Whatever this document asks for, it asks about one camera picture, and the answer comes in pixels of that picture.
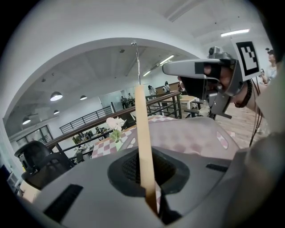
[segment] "hand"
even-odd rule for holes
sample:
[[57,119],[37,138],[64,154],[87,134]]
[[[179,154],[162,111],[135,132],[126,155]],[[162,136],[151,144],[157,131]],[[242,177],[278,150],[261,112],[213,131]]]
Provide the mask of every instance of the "hand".
[[[205,66],[204,68],[204,74],[209,75],[211,73],[211,66]],[[223,89],[226,90],[229,87],[229,84],[231,82],[232,79],[232,74],[233,74],[233,70],[228,68],[228,67],[223,67],[221,68],[221,73],[220,73],[220,82],[223,86]],[[241,91],[234,97],[232,97],[231,102],[235,102],[235,103],[242,103],[246,94],[247,94],[247,90],[248,90],[248,86],[245,83],[243,88],[241,89]]]

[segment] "vase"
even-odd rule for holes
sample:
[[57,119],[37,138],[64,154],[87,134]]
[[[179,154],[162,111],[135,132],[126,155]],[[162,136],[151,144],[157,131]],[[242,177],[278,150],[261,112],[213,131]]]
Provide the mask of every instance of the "vase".
[[119,150],[120,150],[120,148],[121,148],[121,146],[123,145],[123,143],[122,143],[122,141],[121,141],[121,140],[119,140],[119,142],[115,142],[115,145],[116,145],[116,149],[117,149],[117,151],[119,151]]

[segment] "black vent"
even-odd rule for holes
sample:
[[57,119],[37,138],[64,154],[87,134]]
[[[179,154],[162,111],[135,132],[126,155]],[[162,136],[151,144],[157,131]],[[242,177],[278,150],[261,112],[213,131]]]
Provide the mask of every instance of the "black vent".
[[[175,174],[176,167],[157,154],[152,154],[152,160],[155,171],[155,180],[160,186]],[[129,180],[138,184],[141,183],[138,153],[130,157],[122,164],[122,170]]]
[[212,163],[207,164],[206,168],[213,169],[216,171],[220,171],[223,173],[225,173],[228,170],[228,167],[226,167],[226,166],[216,165],[216,164],[212,164]]
[[[145,190],[140,186],[138,148],[114,161],[108,168],[110,183],[122,194],[144,197]],[[187,182],[190,171],[181,161],[152,148],[155,180],[165,194],[181,191]]]
[[80,185],[69,185],[44,211],[45,215],[59,223],[66,215],[82,189],[83,187]]

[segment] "fluorescent light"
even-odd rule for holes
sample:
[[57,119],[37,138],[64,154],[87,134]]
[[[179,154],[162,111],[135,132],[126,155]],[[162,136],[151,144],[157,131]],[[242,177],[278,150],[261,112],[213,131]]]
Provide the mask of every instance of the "fluorescent light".
[[80,100],[82,101],[82,100],[85,100],[85,99],[87,99],[87,97],[85,96],[85,95],[82,95],[81,97],[80,97]]
[[51,101],[57,101],[62,98],[62,94],[60,92],[53,92],[50,96]]
[[146,73],[143,75],[143,77],[146,76],[146,75],[148,75],[150,72],[151,72],[151,71],[146,72]]
[[239,34],[239,33],[248,33],[248,32],[249,32],[249,29],[238,30],[238,31],[233,31],[233,32],[229,32],[229,33],[222,33],[221,37],[235,35],[235,34]]
[[159,65],[162,65],[163,63],[165,63],[166,61],[170,60],[171,58],[173,58],[174,55],[171,55],[170,57],[168,57],[167,59],[163,60]]
[[25,125],[25,124],[30,123],[30,122],[31,122],[31,120],[29,119],[29,117],[25,117],[25,118],[23,119],[22,124]]

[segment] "wooden floor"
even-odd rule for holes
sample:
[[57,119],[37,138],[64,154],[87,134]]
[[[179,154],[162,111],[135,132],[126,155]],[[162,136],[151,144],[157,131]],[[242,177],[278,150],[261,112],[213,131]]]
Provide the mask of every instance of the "wooden floor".
[[[187,109],[187,106],[181,104],[182,109],[182,118],[185,118],[188,113],[185,113],[184,110]],[[216,121],[220,124],[226,131],[231,131],[235,133],[233,139],[238,144],[240,148],[245,148],[249,146],[250,139],[252,136],[255,113],[248,108],[236,108],[234,104],[230,104],[226,114],[232,116],[232,119],[225,117],[217,116]],[[259,134],[256,133],[253,142],[261,139],[266,136],[265,133]]]

